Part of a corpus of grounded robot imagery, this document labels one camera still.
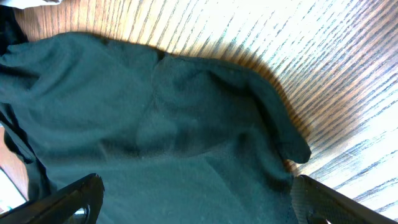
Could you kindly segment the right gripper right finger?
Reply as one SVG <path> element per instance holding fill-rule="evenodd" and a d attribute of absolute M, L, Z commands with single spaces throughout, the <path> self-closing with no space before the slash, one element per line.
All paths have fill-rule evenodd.
<path fill-rule="evenodd" d="M 304 224 L 396 224 L 307 175 L 294 178 L 292 207 Z"/>

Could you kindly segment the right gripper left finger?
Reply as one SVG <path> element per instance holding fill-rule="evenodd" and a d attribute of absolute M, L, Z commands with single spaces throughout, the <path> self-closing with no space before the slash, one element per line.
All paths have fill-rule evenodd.
<path fill-rule="evenodd" d="M 28 201 L 3 213 L 1 224 L 95 224 L 103 197 L 102 178 L 92 173 L 52 195 Z"/>

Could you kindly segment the black t-shirt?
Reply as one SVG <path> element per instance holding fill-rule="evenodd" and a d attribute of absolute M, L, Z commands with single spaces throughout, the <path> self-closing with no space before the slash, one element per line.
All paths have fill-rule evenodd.
<path fill-rule="evenodd" d="M 90 174 L 99 223 L 296 223 L 310 149 L 257 73 L 69 32 L 28 42 L 1 8 L 1 124 L 39 200 Z"/>

